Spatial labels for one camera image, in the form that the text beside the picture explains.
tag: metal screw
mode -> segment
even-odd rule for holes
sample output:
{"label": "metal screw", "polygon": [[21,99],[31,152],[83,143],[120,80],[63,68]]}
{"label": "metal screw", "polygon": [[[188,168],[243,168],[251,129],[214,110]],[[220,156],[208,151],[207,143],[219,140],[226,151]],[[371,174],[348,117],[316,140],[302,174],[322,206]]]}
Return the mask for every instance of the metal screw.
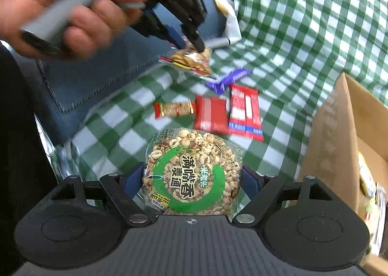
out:
{"label": "metal screw", "polygon": [[144,224],[148,221],[148,217],[143,213],[135,213],[129,217],[129,221],[133,224]]}
{"label": "metal screw", "polygon": [[252,222],[255,221],[255,217],[252,216],[250,213],[242,213],[241,215],[238,215],[236,217],[236,220],[240,224],[251,224]]}

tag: purple wrapper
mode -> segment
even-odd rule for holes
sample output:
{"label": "purple wrapper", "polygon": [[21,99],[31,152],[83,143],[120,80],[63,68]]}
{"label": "purple wrapper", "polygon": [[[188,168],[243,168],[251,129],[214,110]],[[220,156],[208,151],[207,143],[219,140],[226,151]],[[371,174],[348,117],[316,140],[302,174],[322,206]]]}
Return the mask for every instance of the purple wrapper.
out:
{"label": "purple wrapper", "polygon": [[223,94],[225,92],[225,88],[227,86],[230,86],[232,83],[236,82],[237,80],[246,77],[247,75],[252,74],[253,72],[251,70],[246,70],[244,68],[238,68],[231,73],[224,76],[220,82],[218,83],[210,83],[206,82],[206,86],[210,89],[212,89],[217,94]]}

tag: stitched seam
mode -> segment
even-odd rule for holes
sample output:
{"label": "stitched seam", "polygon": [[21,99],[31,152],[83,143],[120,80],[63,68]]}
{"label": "stitched seam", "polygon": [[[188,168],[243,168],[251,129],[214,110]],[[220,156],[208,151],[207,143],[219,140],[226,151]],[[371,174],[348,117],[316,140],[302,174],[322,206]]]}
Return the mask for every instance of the stitched seam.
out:
{"label": "stitched seam", "polygon": [[[207,36],[205,37],[204,39],[202,40],[207,40],[207,39],[211,39],[211,38],[214,38],[216,37],[217,34],[213,34],[211,36]],[[67,114],[73,110],[76,110],[79,106],[83,105],[86,101],[89,101],[90,99],[92,99],[93,97],[97,96],[98,94],[100,94],[101,92],[103,92],[105,89],[107,88],[110,88],[113,84],[117,83],[118,81],[120,81],[125,75],[127,74],[131,74],[133,72],[139,72],[140,70],[144,69],[145,67],[149,66],[150,64],[156,62],[158,59],[160,58],[160,55],[157,55],[155,56],[154,58],[152,59],[149,59],[147,60],[145,63],[143,63],[142,65],[137,65],[135,68],[131,68],[129,70],[126,70],[122,73],[122,75],[118,76],[118,77],[115,77],[113,79],[111,79],[108,83],[106,84],[102,84],[100,85],[97,89],[95,89],[94,91],[92,92],[88,92],[87,95],[84,97],[84,98],[81,98],[80,100],[76,101],[75,103],[72,103],[71,107],[64,107],[62,106],[61,102],[57,99],[56,95],[55,95],[55,92],[54,92],[54,89],[51,87],[51,84],[49,82],[49,80],[47,79],[47,76],[46,76],[46,73],[45,73],[45,70],[44,70],[44,67],[43,67],[43,63],[40,59],[36,59],[36,63],[38,65],[38,68],[39,68],[39,72],[43,78],[43,81],[45,83],[45,85],[47,86],[47,89],[51,95],[51,97],[53,98],[55,104],[57,105],[58,109],[63,113],[63,114]]]}

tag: green and white checkered cloth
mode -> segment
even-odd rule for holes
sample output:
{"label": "green and white checkered cloth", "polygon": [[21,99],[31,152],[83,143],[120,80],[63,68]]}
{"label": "green and white checkered cloth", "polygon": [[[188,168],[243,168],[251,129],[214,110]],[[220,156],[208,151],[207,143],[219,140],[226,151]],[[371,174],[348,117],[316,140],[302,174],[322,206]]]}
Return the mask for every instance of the green and white checkered cloth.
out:
{"label": "green and white checkered cloth", "polygon": [[[312,116],[341,72],[388,104],[387,3],[382,0],[234,0],[242,40],[212,54],[218,74],[252,70],[240,84],[260,91],[264,142],[226,137],[246,150],[244,163],[292,180]],[[144,161],[156,132],[192,127],[194,116],[154,118],[153,103],[215,95],[204,81],[161,65],[95,110],[54,157],[56,167],[96,180]],[[229,99],[228,92],[222,98]]]}

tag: red package with blue stripe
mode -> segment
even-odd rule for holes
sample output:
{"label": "red package with blue stripe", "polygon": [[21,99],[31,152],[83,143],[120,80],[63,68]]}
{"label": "red package with blue stripe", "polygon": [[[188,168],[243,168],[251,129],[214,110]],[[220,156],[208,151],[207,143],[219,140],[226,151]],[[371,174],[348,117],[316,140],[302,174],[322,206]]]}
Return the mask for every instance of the red package with blue stripe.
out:
{"label": "red package with blue stripe", "polygon": [[264,141],[261,130],[259,92],[246,86],[230,86],[229,134]]}

